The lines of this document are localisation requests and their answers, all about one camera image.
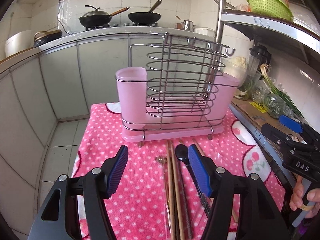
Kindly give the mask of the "small steel kettle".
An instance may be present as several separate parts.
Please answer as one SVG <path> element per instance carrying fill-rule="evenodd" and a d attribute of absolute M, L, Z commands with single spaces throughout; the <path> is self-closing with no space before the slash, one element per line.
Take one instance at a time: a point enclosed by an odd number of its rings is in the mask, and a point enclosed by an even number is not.
<path fill-rule="evenodd" d="M 179 16 L 176 15 L 176 18 L 179 20 L 176 23 L 176 29 L 191 31 L 194 32 L 195 25 L 191 20 L 182 20 Z"/>

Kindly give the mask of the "dark patterned chopstick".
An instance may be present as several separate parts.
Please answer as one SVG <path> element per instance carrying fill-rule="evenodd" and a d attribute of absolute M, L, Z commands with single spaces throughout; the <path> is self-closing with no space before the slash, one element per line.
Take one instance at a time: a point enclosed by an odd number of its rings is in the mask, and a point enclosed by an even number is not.
<path fill-rule="evenodd" d="M 193 239 L 193 232 L 192 232 L 191 222 L 190 222 L 189 213 L 188 213 L 187 198 L 186 198 L 185 190 L 184 190 L 184 183 L 183 183 L 183 179 L 182 179 L 181 167 L 180 167 L 180 164 L 178 164 L 177 166 L 178 166 L 178 175 L 179 175 L 179 178 L 181 181 L 181 186 L 182 186 L 183 209 L 184 209 L 184 214 L 185 214 L 188 239 Z"/>

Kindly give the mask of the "black blender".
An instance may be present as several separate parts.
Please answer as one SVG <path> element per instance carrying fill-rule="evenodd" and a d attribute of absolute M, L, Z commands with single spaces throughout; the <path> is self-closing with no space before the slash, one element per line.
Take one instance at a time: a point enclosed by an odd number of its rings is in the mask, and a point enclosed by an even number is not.
<path fill-rule="evenodd" d="M 271 62 L 272 54 L 267 48 L 261 44 L 254 45 L 249 49 L 250 54 L 247 61 L 247 76 L 246 80 L 253 79 L 257 73 L 261 76 L 260 66 L 262 64 L 269 65 Z"/>

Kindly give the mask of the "white rice cooker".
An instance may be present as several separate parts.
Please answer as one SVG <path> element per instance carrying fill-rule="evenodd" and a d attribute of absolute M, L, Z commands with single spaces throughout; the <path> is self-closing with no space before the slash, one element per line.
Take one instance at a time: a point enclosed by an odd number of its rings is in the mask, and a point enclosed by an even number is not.
<path fill-rule="evenodd" d="M 19 32 L 5 42 L 5 55 L 6 57 L 10 57 L 19 53 L 20 51 L 29 49 L 33 46 L 33 36 L 31 30 L 25 30 Z"/>

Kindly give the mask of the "black frying pan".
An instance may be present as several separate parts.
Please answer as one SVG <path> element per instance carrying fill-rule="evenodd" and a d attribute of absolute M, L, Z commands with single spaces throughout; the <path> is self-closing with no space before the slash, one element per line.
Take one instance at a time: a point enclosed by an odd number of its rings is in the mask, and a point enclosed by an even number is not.
<path fill-rule="evenodd" d="M 135 24 L 154 24 L 161 19 L 161 14 L 153 12 L 162 3 L 158 0 L 147 12 L 132 12 L 128 14 L 128 18 Z"/>

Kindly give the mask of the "black plastic spoon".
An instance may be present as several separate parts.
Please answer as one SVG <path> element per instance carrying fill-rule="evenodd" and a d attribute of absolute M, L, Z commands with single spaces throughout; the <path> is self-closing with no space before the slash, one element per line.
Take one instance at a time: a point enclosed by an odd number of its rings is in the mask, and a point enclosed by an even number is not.
<path fill-rule="evenodd" d="M 198 183 L 197 183 L 197 180 L 195 178 L 195 175 L 193 173 L 193 170 L 191 168 L 191 165 L 190 165 L 190 162 L 189 162 L 189 158 L 188 158 L 188 148 L 187 146 L 183 145 L 183 144 L 179 144 L 176 146 L 175 148 L 175 155 L 176 155 L 176 158 L 181 161 L 182 163 L 185 164 L 192 180 L 193 180 L 193 183 L 195 185 L 195 188 L 196 188 L 196 191 L 198 193 L 198 196 L 199 196 L 199 199 L 200 199 L 200 202 L 204 208 L 204 213 L 206 214 L 207 218 L 210 216 L 210 206 L 208 204 L 208 201 L 206 199 L 205 196 L 203 196 L 199 186 L 198 186 Z"/>

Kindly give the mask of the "green onions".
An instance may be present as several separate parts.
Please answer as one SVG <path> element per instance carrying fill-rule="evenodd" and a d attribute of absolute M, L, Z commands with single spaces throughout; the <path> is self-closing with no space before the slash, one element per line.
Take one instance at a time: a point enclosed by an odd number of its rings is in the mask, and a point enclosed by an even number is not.
<path fill-rule="evenodd" d="M 260 71 L 265 79 L 266 84 L 268 85 L 268 87 L 270 88 L 271 92 L 273 94 L 278 95 L 279 97 L 281 97 L 284 102 L 286 103 L 286 105 L 292 109 L 293 113 L 295 113 L 295 115 L 297 115 L 300 118 L 303 118 L 303 114 L 302 112 L 296 107 L 296 105 L 294 104 L 294 102 L 291 100 L 291 98 L 284 92 L 282 92 L 281 90 L 279 90 L 271 81 L 271 79 L 269 78 L 268 74 L 267 74 L 267 69 L 269 68 L 269 65 L 263 63 L 260 65 Z"/>

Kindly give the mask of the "gas stove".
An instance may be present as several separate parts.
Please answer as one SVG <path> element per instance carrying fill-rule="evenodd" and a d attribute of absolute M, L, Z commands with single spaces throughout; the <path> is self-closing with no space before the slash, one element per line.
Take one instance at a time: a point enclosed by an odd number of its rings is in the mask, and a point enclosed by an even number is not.
<path fill-rule="evenodd" d="M 138 24 L 138 23 L 124 23 L 124 24 L 117 24 L 117 23 L 108 23 L 105 25 L 97 25 L 97 26 L 92 26 L 92 27 L 86 27 L 85 31 L 90 31 L 90 30 L 96 30 L 96 29 L 104 29 L 104 28 L 115 28 L 115 27 L 157 27 L 158 23 L 151 23 L 151 24 Z"/>

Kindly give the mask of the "pink polka dot cloth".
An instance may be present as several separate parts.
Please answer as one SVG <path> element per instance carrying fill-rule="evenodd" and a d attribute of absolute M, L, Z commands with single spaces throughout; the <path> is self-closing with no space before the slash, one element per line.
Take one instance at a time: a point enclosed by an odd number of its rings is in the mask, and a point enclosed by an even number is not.
<path fill-rule="evenodd" d="M 72 150 L 71 176 L 83 176 L 116 155 L 124 144 L 120 113 L 118 103 L 91 106 L 78 148 Z M 259 174 L 277 207 L 282 208 L 285 189 L 253 137 L 231 111 L 227 111 L 223 126 L 223 132 L 212 139 L 194 139 L 206 156 L 232 174 Z M 172 143 L 194 144 L 192 138 L 174 139 Z M 155 159 L 167 155 L 166 142 L 148 141 L 143 146 L 129 143 L 127 147 L 129 158 L 117 191 L 105 201 L 114 233 L 117 239 L 168 239 L 163 173 Z"/>

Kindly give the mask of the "small metal spoon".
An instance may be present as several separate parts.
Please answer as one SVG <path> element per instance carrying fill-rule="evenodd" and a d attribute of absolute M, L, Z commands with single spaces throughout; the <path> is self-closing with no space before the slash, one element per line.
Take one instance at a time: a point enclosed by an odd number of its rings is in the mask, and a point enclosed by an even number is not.
<path fill-rule="evenodd" d="M 168 191 L 168 184 L 167 184 L 167 181 L 166 181 L 166 174 L 165 174 L 165 164 L 167 162 L 167 158 L 162 156 L 162 155 L 159 155 L 155 159 L 162 167 L 163 180 L 164 180 L 165 201 L 166 201 L 165 208 L 166 208 L 166 213 L 167 213 L 167 226 L 168 226 L 169 232 L 171 232 L 170 208 L 169 208 L 169 191 Z"/>

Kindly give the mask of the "black induction cooker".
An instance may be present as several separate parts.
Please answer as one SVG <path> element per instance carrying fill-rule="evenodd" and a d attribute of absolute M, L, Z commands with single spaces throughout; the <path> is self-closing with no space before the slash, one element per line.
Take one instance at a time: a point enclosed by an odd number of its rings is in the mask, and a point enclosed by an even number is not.
<path fill-rule="evenodd" d="M 59 39 L 62 37 L 61 30 L 54 30 L 54 31 L 39 31 L 34 35 L 34 44 L 33 47 L 39 47 L 43 44 L 51 42 L 53 40 Z"/>

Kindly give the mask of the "metal shelf board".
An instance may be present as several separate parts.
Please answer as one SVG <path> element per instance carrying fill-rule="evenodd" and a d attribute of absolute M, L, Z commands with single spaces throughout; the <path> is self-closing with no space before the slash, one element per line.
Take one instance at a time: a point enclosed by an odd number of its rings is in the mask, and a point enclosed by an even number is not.
<path fill-rule="evenodd" d="M 319 35 L 281 18 L 252 12 L 225 10 L 222 22 L 244 34 L 255 43 L 263 43 L 285 51 L 317 69 Z"/>

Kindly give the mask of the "steel shelf pole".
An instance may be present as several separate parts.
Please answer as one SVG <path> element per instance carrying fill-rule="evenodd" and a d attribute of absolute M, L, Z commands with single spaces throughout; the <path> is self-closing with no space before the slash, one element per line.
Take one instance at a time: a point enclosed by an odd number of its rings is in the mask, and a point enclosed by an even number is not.
<path fill-rule="evenodd" d="M 214 79 L 216 77 L 217 74 L 217 69 L 219 66 L 219 61 L 220 61 L 220 56 L 221 56 L 221 40 L 222 40 L 222 35 L 223 35 L 223 28 L 224 28 L 224 24 L 221 22 L 221 18 L 222 18 L 222 13 L 223 10 L 225 9 L 225 2 L 226 0 L 221 0 L 217 12 L 217 23 L 216 23 L 216 35 L 215 35 L 215 54 L 213 56 L 212 59 L 212 63 L 213 63 L 213 67 L 208 69 L 208 73 L 207 73 L 207 77 L 206 77 L 206 87 L 204 89 L 204 91 L 209 94 L 212 90 L 212 86 L 214 83 Z"/>

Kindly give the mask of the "pink plastic cup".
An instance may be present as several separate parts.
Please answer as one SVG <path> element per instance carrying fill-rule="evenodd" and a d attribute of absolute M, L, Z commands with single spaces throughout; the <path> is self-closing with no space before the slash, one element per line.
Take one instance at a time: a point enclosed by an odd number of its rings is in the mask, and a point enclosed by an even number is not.
<path fill-rule="evenodd" d="M 143 67 L 127 67 L 116 72 L 121 115 L 127 128 L 141 129 L 146 124 L 146 79 Z"/>
<path fill-rule="evenodd" d="M 215 77 L 212 94 L 210 95 L 213 106 L 206 115 L 209 120 L 214 121 L 224 118 L 239 83 L 238 79 L 227 73 Z"/>

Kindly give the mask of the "cardboard box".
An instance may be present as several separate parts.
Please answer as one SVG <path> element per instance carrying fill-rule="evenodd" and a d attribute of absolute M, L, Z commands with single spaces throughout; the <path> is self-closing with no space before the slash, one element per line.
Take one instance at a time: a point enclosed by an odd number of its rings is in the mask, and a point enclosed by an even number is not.
<path fill-rule="evenodd" d="M 250 121 L 257 129 L 261 130 L 263 124 L 270 124 L 276 129 L 282 131 L 283 133 L 289 135 L 293 140 L 302 142 L 303 139 L 297 133 L 291 131 L 289 128 L 282 125 L 278 119 L 272 118 L 267 112 L 262 112 L 262 107 L 253 105 L 253 101 L 249 100 L 239 100 L 237 98 L 232 98 L 232 106 L 234 106 L 248 121 Z"/>

